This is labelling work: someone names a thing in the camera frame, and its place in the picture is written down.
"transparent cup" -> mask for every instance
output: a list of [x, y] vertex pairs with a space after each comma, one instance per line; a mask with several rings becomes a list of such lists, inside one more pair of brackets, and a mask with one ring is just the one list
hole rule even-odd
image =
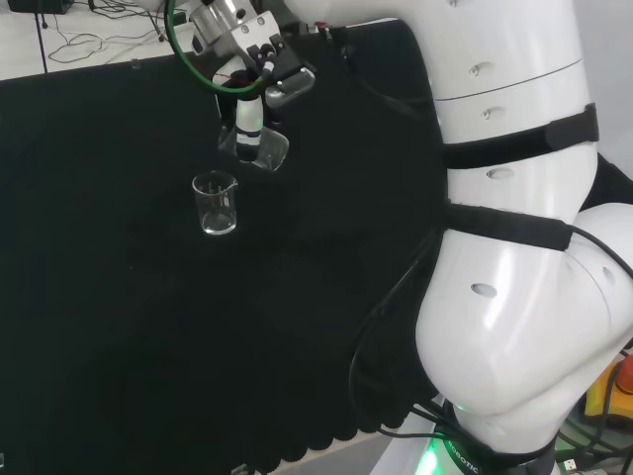
[[233, 231], [237, 225], [237, 180], [223, 171], [211, 171], [198, 175], [192, 185], [202, 230], [210, 236], [222, 236]]

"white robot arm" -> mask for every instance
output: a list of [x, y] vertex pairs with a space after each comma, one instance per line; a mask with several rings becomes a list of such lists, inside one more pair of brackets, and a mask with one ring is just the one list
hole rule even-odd
[[[596, 138], [580, 133], [549, 146], [552, 131], [575, 133], [576, 121], [591, 115], [573, 0], [286, 4], [309, 24], [408, 24], [452, 155], [451, 203], [560, 220], [633, 263], [632, 207], [579, 214], [595, 178]], [[198, 36], [211, 46], [213, 30], [199, 24]], [[239, 42], [230, 41], [235, 51]], [[252, 61], [248, 47], [235, 52]], [[547, 146], [531, 147], [539, 134]], [[631, 278], [582, 237], [562, 251], [449, 229], [420, 309], [417, 348], [462, 428], [506, 458], [539, 453], [633, 337], [632, 309]], [[450, 445], [438, 447], [444, 474], [469, 473]], [[539, 471], [558, 474], [551, 464]]]

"black strap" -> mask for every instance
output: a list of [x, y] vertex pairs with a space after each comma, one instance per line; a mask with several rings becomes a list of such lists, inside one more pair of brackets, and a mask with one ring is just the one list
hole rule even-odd
[[536, 129], [483, 141], [447, 144], [444, 163], [452, 169], [502, 165], [598, 140], [595, 104], [588, 104], [580, 114]]
[[444, 224], [449, 230], [469, 235], [560, 251], [569, 247], [574, 233], [560, 220], [450, 202], [445, 207]]

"green led light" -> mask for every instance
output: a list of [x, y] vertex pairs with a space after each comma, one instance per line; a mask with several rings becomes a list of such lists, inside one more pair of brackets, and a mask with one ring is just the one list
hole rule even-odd
[[428, 448], [419, 459], [417, 464], [417, 470], [415, 475], [431, 475], [437, 468], [437, 455], [435, 455], [435, 447], [433, 441], [428, 445]]

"white tabletop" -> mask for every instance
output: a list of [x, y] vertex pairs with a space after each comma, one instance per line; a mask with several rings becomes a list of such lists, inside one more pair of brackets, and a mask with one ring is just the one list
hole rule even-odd
[[[96, 4], [101, 5], [101, 2], [96, 0]], [[62, 32], [69, 40], [80, 33], [95, 35], [102, 39], [114, 36], [128, 38], [111, 38], [104, 43], [95, 37], [77, 38], [74, 43], [86, 43], [64, 47], [53, 54], [52, 58], [46, 58], [49, 72], [172, 54], [169, 43], [167, 41], [161, 43], [158, 40], [158, 34], [146, 16], [111, 20], [91, 12], [88, 5], [75, 3], [65, 15], [55, 17], [59, 32]], [[48, 28], [42, 29], [42, 37], [46, 56], [66, 44], [64, 37], [57, 31], [55, 17], [45, 15]], [[161, 18], [158, 18], [158, 27], [164, 28]], [[191, 50], [193, 35], [191, 24], [177, 27], [176, 34], [182, 49]], [[103, 50], [84, 58], [91, 51], [99, 48]], [[0, 0], [0, 80], [43, 72], [44, 65], [34, 15], [14, 13], [9, 10], [7, 0]]]

